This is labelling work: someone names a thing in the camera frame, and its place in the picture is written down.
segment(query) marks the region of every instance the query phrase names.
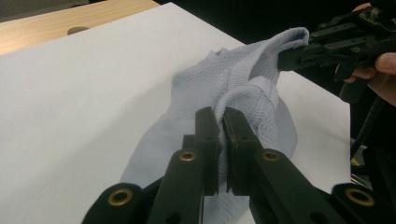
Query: white cloth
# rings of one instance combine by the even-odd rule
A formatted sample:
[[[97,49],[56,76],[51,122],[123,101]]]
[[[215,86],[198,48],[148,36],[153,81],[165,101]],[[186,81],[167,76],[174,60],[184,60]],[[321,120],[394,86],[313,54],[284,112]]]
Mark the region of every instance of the white cloth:
[[[144,188],[163,176],[172,154],[181,149],[183,135],[194,134],[195,112],[206,106],[215,111],[224,145],[221,120],[228,106],[245,114],[264,147],[291,157],[294,147],[279,147],[277,140],[277,54],[307,42],[308,31],[293,28],[262,42],[211,52],[206,59],[175,75],[167,112],[140,140],[120,181]],[[223,150],[219,159],[220,194],[205,197],[204,223],[230,223],[248,208],[246,197],[224,192],[226,161]]]

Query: white paper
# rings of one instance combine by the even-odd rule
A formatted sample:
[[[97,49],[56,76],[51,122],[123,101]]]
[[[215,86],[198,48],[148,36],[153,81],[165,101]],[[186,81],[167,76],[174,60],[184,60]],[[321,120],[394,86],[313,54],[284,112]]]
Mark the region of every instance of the white paper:
[[[119,181],[140,137],[168,107],[173,74],[210,50],[239,46],[168,4],[1,56],[0,223],[79,223],[103,190]],[[329,155],[348,139],[347,106],[333,96],[331,104],[315,99],[320,94],[312,91],[329,93],[294,77],[286,89],[279,81],[299,135],[293,162],[328,189],[348,172],[339,164],[344,154]],[[297,82],[312,99],[288,89]],[[301,126],[312,135],[299,133]],[[324,136],[331,139],[319,151]],[[325,160],[311,164],[305,155],[311,153]],[[323,170],[326,162],[333,169]]]

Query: wooden table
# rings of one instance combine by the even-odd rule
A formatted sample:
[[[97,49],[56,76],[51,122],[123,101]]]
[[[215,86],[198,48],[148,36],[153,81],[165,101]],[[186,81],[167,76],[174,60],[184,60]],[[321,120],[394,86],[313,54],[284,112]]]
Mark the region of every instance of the wooden table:
[[[82,7],[0,23],[0,55],[67,35],[74,27],[92,28],[157,7],[151,0],[108,0]]]

